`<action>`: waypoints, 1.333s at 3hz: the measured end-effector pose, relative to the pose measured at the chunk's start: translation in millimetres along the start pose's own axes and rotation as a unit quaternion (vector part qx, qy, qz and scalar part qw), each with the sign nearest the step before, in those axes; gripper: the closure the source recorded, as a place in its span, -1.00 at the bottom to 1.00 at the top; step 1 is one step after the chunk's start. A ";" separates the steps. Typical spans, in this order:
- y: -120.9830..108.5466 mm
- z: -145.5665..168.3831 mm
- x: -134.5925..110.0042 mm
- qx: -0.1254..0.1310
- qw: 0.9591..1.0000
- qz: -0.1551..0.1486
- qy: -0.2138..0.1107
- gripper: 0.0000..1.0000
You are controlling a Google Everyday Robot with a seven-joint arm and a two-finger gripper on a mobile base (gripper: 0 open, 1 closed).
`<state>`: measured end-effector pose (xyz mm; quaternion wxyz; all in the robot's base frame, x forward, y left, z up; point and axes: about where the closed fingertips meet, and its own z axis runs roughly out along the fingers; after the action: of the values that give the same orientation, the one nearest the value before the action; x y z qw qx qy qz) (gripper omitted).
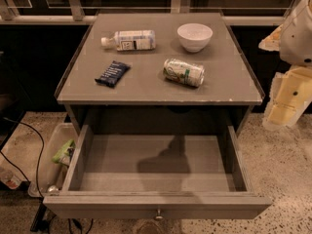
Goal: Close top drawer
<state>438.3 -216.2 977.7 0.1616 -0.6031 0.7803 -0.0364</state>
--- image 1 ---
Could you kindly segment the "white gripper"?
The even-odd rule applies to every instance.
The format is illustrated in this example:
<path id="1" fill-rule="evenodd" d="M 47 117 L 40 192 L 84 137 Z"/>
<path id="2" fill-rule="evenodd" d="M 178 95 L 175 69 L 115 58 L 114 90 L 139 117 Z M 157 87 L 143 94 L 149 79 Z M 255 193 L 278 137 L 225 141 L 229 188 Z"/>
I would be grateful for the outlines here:
<path id="1" fill-rule="evenodd" d="M 292 127 L 312 102 L 312 68 L 304 67 L 312 65 L 312 0 L 301 0 L 258 47 L 280 51 L 281 60 L 294 64 L 275 74 L 262 125 L 269 131 Z"/>

